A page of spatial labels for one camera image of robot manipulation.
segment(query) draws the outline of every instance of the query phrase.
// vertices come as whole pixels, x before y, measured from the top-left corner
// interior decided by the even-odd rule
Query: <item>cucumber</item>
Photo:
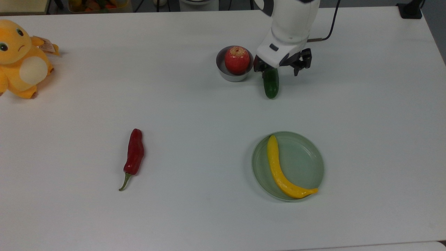
[[[263,87],[269,99],[273,99],[279,92],[279,73],[276,68],[269,69],[263,73]]]

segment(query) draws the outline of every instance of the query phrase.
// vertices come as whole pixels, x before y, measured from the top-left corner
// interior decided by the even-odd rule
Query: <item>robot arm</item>
[[[302,49],[316,18],[320,0],[255,0],[255,3],[273,18],[273,24],[257,48],[254,70],[264,72],[289,65],[297,75],[300,69],[309,68],[311,51]]]

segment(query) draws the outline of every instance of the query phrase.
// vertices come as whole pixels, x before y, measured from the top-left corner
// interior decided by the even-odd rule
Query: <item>green plate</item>
[[[276,132],[279,145],[279,161],[285,177],[296,186],[318,188],[324,176],[324,163],[316,146],[302,135],[292,132]],[[273,197],[283,201],[299,201],[284,194],[276,185],[269,169],[266,145],[269,136],[263,138],[252,154],[252,170],[260,186]]]

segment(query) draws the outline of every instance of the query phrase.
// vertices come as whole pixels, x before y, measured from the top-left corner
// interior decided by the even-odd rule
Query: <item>banana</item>
[[[317,188],[314,189],[301,188],[294,185],[293,183],[291,183],[289,180],[286,179],[280,167],[279,146],[277,144],[277,139],[274,135],[271,135],[269,137],[266,149],[268,154],[269,168],[271,169],[274,181],[284,194],[290,196],[291,198],[302,199],[303,197],[318,192]]]

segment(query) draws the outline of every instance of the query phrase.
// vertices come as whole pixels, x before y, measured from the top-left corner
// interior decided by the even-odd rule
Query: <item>red apple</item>
[[[224,56],[224,64],[227,70],[235,75],[243,74],[249,66],[249,53],[241,46],[229,48]]]

